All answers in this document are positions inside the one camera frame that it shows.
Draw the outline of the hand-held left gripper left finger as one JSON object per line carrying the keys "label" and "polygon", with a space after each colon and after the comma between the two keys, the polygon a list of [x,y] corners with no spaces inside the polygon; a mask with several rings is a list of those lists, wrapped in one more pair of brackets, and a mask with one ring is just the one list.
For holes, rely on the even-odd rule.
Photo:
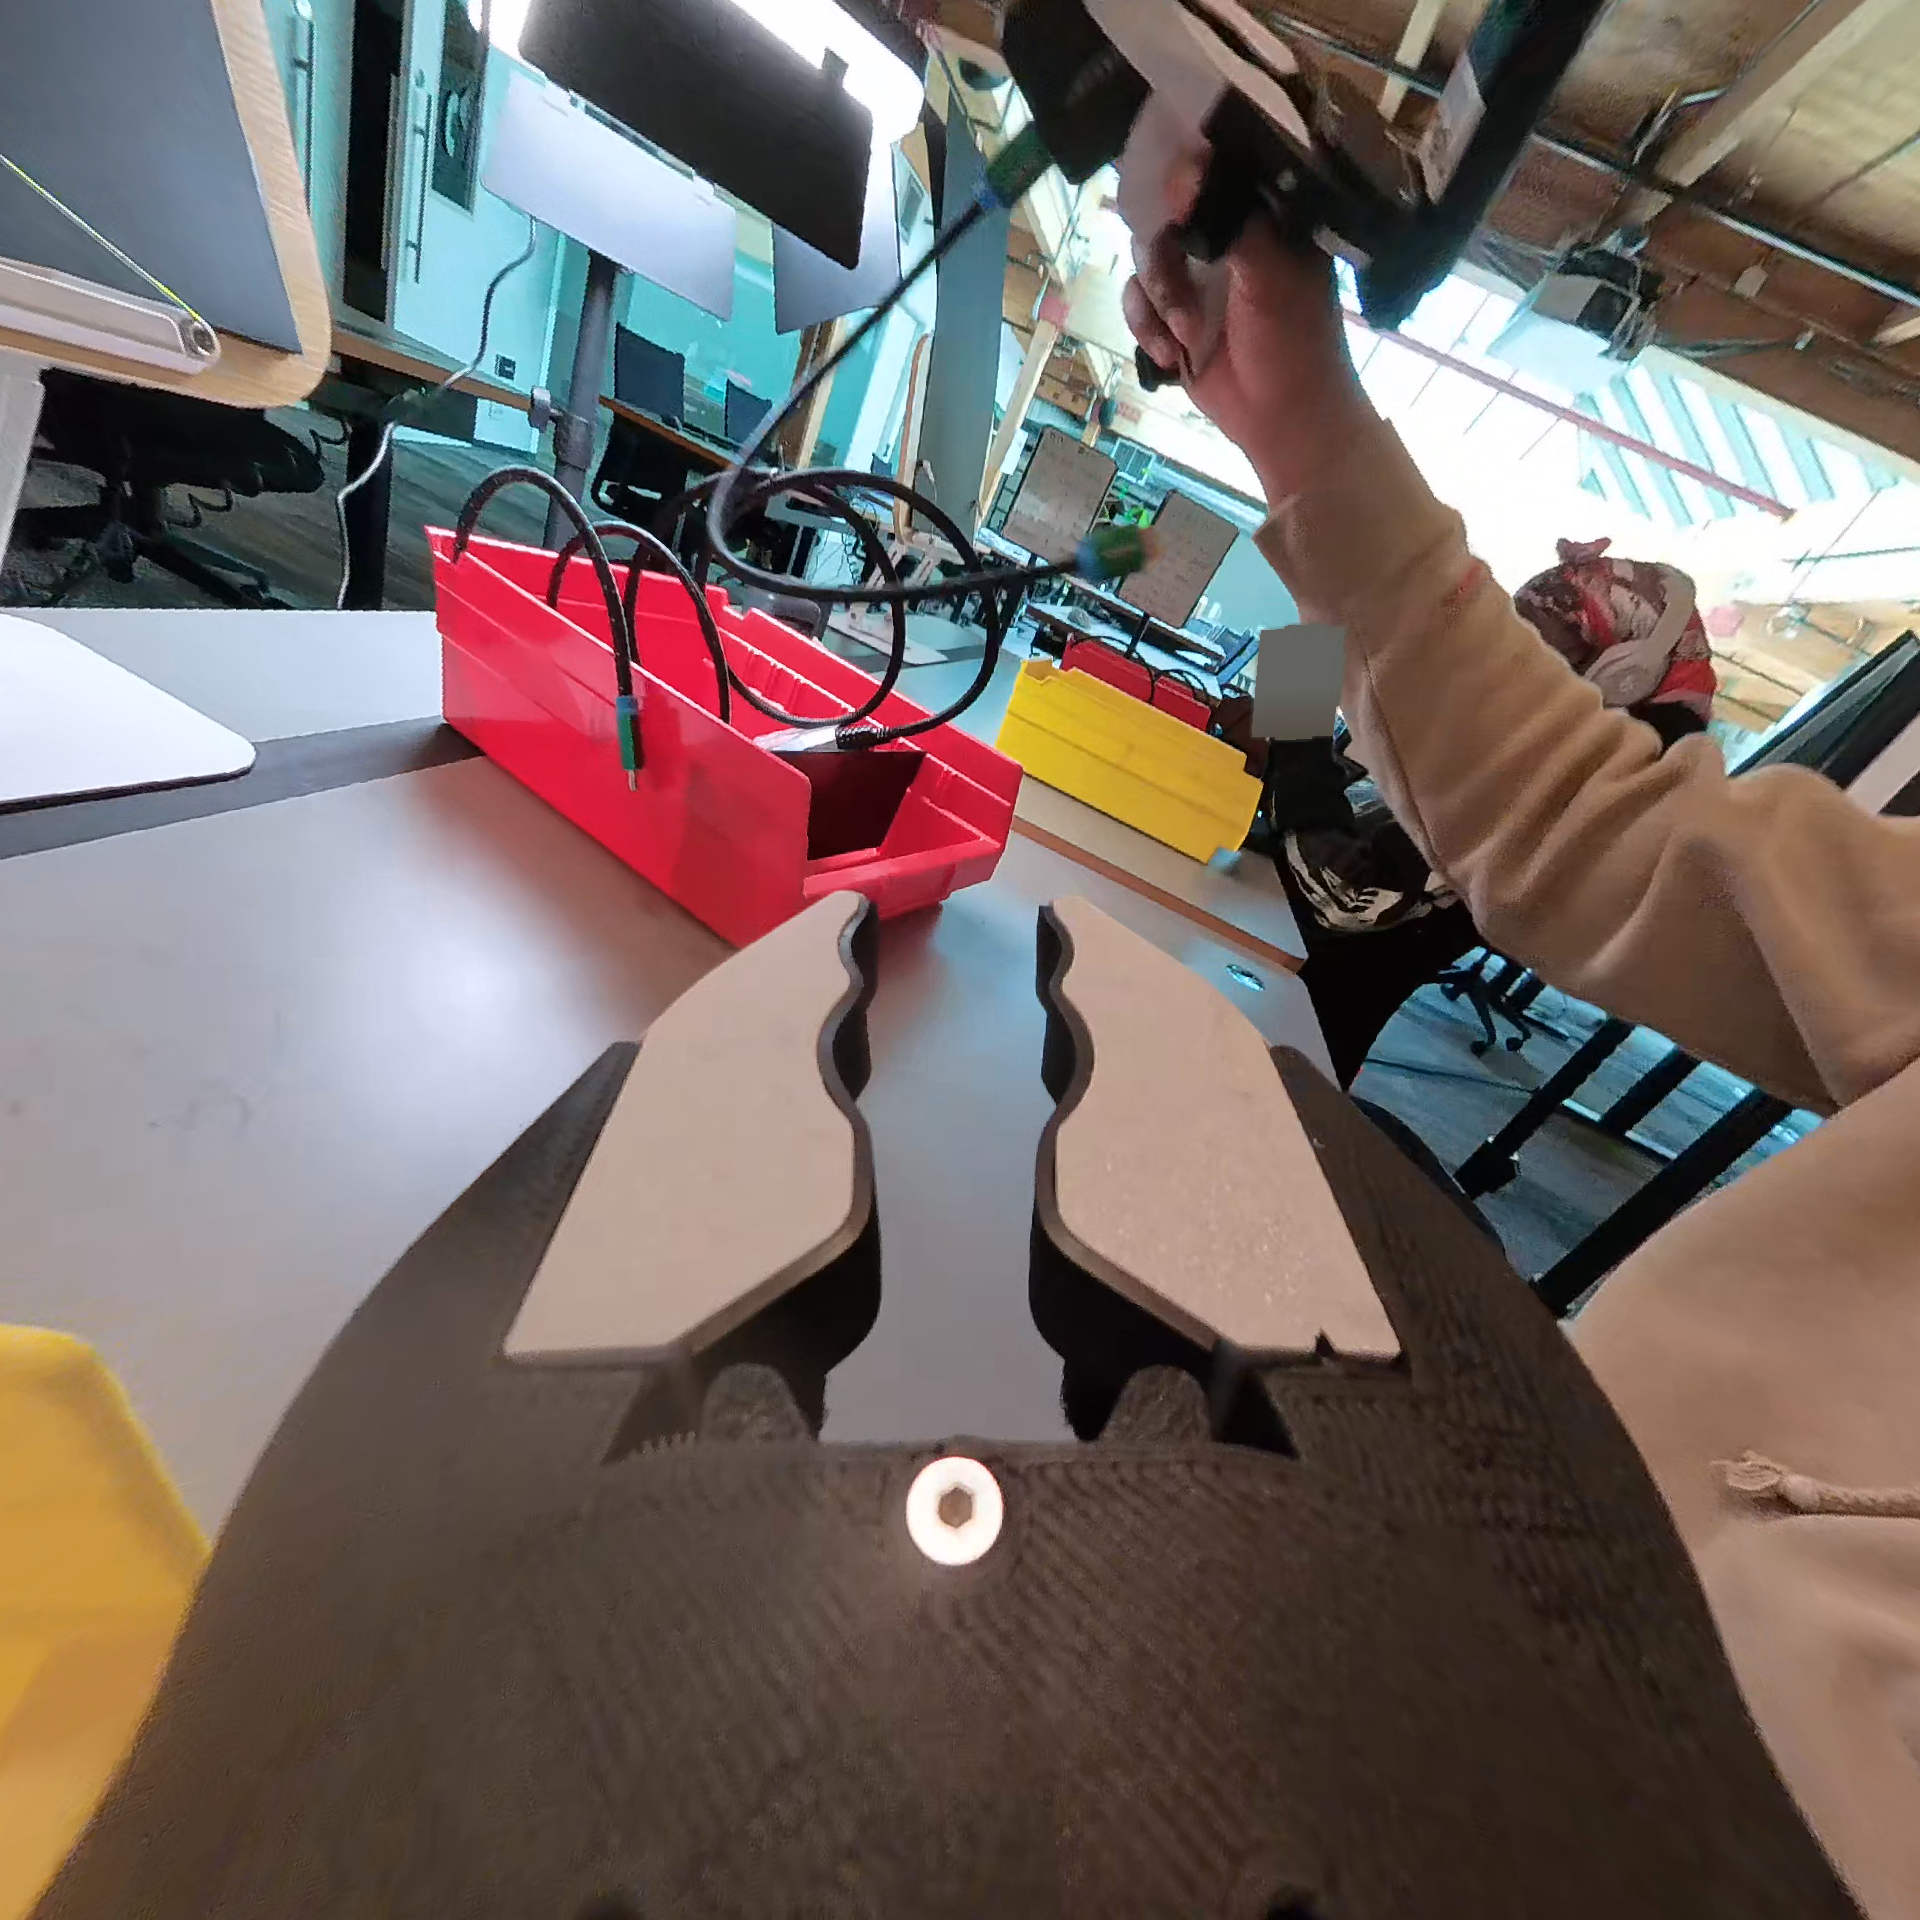
{"label": "hand-held left gripper left finger", "polygon": [[852,1067],[858,938],[835,892],[697,979],[642,1036],[503,1341],[510,1364],[679,1364],[852,1252],[872,1140]]}

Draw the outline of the person's right hand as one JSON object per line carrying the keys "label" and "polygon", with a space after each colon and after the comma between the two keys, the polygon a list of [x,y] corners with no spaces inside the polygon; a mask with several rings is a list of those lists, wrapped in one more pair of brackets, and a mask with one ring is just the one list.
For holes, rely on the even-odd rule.
{"label": "person's right hand", "polygon": [[1212,267],[1184,249],[1180,227],[1210,158],[1199,130],[1171,107],[1144,107],[1115,171],[1133,235],[1124,318],[1244,450],[1277,510],[1320,488],[1378,414],[1350,361],[1325,252],[1296,252],[1259,214]]}

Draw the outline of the red storage bin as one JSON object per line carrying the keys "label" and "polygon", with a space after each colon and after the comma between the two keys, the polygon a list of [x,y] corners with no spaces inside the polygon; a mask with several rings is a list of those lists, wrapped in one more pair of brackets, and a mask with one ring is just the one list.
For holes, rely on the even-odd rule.
{"label": "red storage bin", "polygon": [[591,557],[563,565],[487,535],[458,551],[448,527],[433,527],[430,545],[445,724],[735,947],[830,892],[864,892],[883,919],[903,919],[996,872],[1021,769],[957,724],[883,742],[924,752],[883,851],[808,862],[808,781],[766,741],[826,727],[880,685],[797,628],[708,592],[731,668],[789,715],[773,721],[735,695],[725,718],[686,583],[638,571],[642,761],[629,772]]}
{"label": "red storage bin", "polygon": [[1062,657],[1063,672],[1091,674],[1127,697],[1159,708],[1192,727],[1208,730],[1212,724],[1212,697],[1205,685],[1178,668],[1159,668],[1141,660],[1133,660],[1111,647],[1101,635],[1076,635],[1063,647]]}

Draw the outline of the black monitor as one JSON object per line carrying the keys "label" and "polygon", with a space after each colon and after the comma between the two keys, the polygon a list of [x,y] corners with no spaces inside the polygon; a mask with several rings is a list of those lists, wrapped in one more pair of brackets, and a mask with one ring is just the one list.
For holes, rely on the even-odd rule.
{"label": "black monitor", "polygon": [[872,110],[735,5],[531,5],[523,59],[852,268]]}

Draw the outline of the long wooden desk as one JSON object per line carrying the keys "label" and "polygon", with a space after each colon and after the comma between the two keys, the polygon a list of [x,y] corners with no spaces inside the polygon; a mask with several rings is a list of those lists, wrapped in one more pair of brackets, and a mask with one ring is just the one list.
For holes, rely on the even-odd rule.
{"label": "long wooden desk", "polygon": [[[395,432],[395,422],[408,411],[426,411],[438,396],[471,396],[478,401],[505,406],[531,430],[553,430],[556,457],[563,461],[564,430],[575,438],[567,461],[580,468],[578,494],[591,494],[588,457],[594,450],[594,430],[584,418],[567,414],[545,390],[518,394],[498,380],[482,375],[474,368],[448,368],[438,354],[417,342],[394,334],[382,326],[360,326],[358,316],[344,316],[344,327],[332,337],[335,380],[365,387],[377,396],[377,418],[366,430],[372,438],[360,453],[346,457],[346,498],[366,488],[382,464],[382,438]],[[617,396],[598,398],[598,408],[626,422],[634,436],[646,436],[671,450],[687,474],[722,474],[744,457],[744,449],[697,436],[686,425],[669,425]]]}

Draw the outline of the tall grey panel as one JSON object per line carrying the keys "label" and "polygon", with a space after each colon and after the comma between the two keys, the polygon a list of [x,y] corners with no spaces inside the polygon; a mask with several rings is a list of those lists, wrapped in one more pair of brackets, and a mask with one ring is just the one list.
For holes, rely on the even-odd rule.
{"label": "tall grey panel", "polygon": [[[945,218],[975,200],[985,179],[985,158],[975,121],[953,87],[924,110],[923,130],[898,158],[898,252],[914,267],[935,244]],[[910,361],[898,450],[903,481],[931,498],[967,533],[977,530],[985,488],[985,457],[996,432],[1002,364],[1002,287],[1009,211],[990,211],[980,224],[910,291],[904,316],[919,337]]]}

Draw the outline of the grey monitor back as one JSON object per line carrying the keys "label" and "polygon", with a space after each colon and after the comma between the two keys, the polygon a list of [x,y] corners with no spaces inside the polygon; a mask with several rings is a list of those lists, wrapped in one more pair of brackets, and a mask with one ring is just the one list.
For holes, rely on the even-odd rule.
{"label": "grey monitor back", "polygon": [[852,267],[842,267],[797,235],[773,227],[773,268],[778,334],[868,316],[903,277],[898,211],[892,200],[876,205],[876,220],[864,227]]}
{"label": "grey monitor back", "polygon": [[485,190],[617,268],[735,318],[738,207],[531,75],[505,86]]}

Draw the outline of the person's cream hoodie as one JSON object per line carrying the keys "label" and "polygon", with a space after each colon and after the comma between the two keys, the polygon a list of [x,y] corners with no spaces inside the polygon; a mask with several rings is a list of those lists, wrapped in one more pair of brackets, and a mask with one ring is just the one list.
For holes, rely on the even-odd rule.
{"label": "person's cream hoodie", "polygon": [[1575,1317],[1794,1804],[1918,1917],[1918,1075],[1679,1213]]}

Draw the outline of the white ceiling projector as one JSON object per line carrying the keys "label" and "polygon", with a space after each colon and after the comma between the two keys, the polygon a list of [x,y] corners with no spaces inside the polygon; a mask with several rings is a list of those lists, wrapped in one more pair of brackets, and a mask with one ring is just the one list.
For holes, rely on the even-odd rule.
{"label": "white ceiling projector", "polygon": [[1527,312],[1546,326],[1598,342],[1604,356],[1633,364],[1657,330],[1669,277],[1605,244],[1557,252],[1527,291]]}

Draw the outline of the person's right forearm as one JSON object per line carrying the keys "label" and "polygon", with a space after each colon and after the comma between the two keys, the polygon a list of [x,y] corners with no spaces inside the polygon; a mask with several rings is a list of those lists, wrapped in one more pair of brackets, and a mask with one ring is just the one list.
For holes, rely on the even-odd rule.
{"label": "person's right forearm", "polygon": [[1343,628],[1360,761],[1498,951],[1796,1111],[1918,1118],[1914,821],[1604,708],[1373,411],[1261,551]]}

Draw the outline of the black bin divider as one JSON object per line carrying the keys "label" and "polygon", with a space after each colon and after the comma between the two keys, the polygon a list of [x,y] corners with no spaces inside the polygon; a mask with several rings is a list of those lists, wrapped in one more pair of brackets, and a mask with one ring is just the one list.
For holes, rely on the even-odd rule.
{"label": "black bin divider", "polygon": [[808,862],[883,851],[924,752],[914,745],[782,745],[808,781]]}

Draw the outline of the white book stand dark board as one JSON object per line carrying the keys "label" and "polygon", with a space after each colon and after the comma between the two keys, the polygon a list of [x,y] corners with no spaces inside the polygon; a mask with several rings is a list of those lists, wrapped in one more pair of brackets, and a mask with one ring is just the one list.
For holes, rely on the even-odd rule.
{"label": "white book stand dark board", "polygon": [[[3,5],[3,538],[47,374],[304,398],[332,306],[259,5]],[[253,742],[3,614],[3,811],[230,781]]]}

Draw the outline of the black office chair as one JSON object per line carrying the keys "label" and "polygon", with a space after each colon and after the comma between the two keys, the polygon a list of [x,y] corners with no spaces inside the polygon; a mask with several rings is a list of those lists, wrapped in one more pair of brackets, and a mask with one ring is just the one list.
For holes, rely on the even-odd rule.
{"label": "black office chair", "polygon": [[53,596],[87,571],[133,581],[141,561],[234,610],[283,610],[274,581],[188,533],[204,524],[203,498],[230,513],[248,498],[312,498],[326,461],[263,411],[171,390],[141,390],[73,371],[47,371],[35,453],[101,481],[90,503],[20,507],[12,538],[28,551],[70,550],[73,565]]}
{"label": "black office chair", "polygon": [[1519,1055],[1537,1036],[1567,1038],[1559,1024],[1533,1011],[1545,984],[1492,947],[1475,947],[1440,967],[1433,985],[1448,1004],[1468,1007],[1475,1014],[1480,1038],[1470,1040],[1474,1057],[1492,1050]]}

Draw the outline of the yellow storage bin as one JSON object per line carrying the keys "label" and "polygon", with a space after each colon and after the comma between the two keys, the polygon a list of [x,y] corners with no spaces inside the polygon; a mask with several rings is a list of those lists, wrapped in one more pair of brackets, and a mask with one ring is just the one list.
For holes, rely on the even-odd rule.
{"label": "yellow storage bin", "polygon": [[204,1560],[101,1352],[3,1327],[3,1917],[35,1906],[127,1761]]}
{"label": "yellow storage bin", "polygon": [[1044,660],[1021,662],[996,750],[1036,781],[1198,862],[1236,852],[1261,809],[1244,750]]}

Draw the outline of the monitor with grid display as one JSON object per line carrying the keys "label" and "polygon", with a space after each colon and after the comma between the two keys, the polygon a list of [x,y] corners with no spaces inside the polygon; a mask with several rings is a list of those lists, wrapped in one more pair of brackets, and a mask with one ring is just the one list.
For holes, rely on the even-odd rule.
{"label": "monitor with grid display", "polygon": [[1115,461],[1044,425],[1020,470],[999,538],[1044,565],[1070,565],[1111,499]]}
{"label": "monitor with grid display", "polygon": [[1192,494],[1168,494],[1144,533],[1152,535],[1144,565],[1112,593],[1136,614],[1180,628],[1234,555],[1240,527]]}

